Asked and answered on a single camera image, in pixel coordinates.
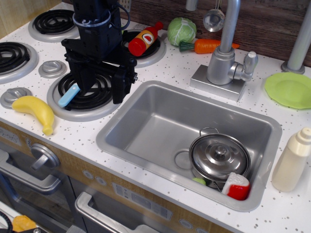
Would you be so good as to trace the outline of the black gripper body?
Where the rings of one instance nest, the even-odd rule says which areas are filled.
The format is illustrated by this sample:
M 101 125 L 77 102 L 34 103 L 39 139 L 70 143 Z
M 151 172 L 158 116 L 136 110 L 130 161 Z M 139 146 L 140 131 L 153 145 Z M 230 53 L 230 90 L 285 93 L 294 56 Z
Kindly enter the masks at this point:
M 79 31 L 78 39 L 64 39 L 66 61 L 91 63 L 111 78 L 118 69 L 124 69 L 137 79 L 136 60 L 122 48 L 122 31 L 119 7 L 75 7 L 73 22 Z

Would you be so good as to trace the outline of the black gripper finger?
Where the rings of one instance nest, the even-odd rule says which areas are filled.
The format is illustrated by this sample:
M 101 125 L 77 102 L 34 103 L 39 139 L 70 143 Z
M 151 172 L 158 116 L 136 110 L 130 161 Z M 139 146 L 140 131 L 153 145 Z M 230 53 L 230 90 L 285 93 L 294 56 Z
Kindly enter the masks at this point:
M 91 63 L 69 63 L 70 71 L 82 94 L 86 94 L 96 82 L 100 67 Z
M 112 98 L 114 104 L 122 103 L 124 97 L 129 94 L 133 77 L 126 70 L 118 69 L 112 77 Z

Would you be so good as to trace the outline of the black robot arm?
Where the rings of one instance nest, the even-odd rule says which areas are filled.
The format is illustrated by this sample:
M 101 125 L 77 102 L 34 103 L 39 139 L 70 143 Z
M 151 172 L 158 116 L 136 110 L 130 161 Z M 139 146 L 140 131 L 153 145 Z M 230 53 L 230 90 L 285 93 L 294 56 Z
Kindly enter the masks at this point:
M 74 0 L 78 39 L 64 39 L 66 61 L 75 82 L 86 93 L 97 74 L 111 77 L 112 100 L 122 103 L 136 81 L 137 61 L 122 46 L 120 8 L 116 0 Z

